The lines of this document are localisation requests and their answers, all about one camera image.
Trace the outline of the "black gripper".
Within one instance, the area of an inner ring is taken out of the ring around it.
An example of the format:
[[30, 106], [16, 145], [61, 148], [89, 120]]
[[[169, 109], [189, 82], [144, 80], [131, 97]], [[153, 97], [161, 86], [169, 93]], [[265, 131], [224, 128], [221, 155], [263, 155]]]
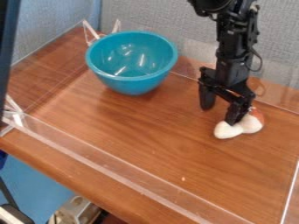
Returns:
[[224, 119], [228, 125], [240, 121], [256, 96], [247, 84], [251, 64], [252, 56], [247, 55], [237, 59], [217, 59], [215, 69], [200, 67], [200, 108], [209, 110], [216, 97], [224, 99], [229, 103]]

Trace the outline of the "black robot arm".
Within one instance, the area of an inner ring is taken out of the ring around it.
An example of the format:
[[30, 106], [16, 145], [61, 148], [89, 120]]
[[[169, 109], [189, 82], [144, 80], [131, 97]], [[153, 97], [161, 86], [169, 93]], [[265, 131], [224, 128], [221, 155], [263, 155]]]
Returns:
[[249, 111], [256, 97], [248, 88], [248, 75], [257, 56], [256, 0], [187, 0], [200, 17], [216, 22], [216, 68], [200, 67], [200, 107], [209, 110], [219, 96], [228, 103], [224, 121], [236, 124]]

